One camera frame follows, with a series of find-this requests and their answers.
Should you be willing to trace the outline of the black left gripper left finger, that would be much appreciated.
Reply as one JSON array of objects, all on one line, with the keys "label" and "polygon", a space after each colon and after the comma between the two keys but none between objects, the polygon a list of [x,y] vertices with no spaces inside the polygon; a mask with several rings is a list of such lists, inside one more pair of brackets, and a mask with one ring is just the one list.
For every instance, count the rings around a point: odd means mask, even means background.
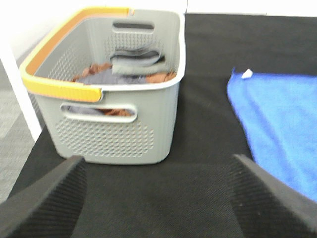
[{"label": "black left gripper left finger", "polygon": [[69,238],[87,192],[85,160],[73,156],[0,205],[2,238]]}]

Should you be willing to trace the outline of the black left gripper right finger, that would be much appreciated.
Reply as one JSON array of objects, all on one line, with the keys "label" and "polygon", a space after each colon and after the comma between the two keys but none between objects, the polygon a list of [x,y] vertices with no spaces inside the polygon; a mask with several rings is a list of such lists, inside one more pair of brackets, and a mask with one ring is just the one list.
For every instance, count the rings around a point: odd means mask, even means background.
[{"label": "black left gripper right finger", "polygon": [[315,238],[317,204],[279,181],[243,154],[234,154],[228,176],[230,203],[246,238]]}]

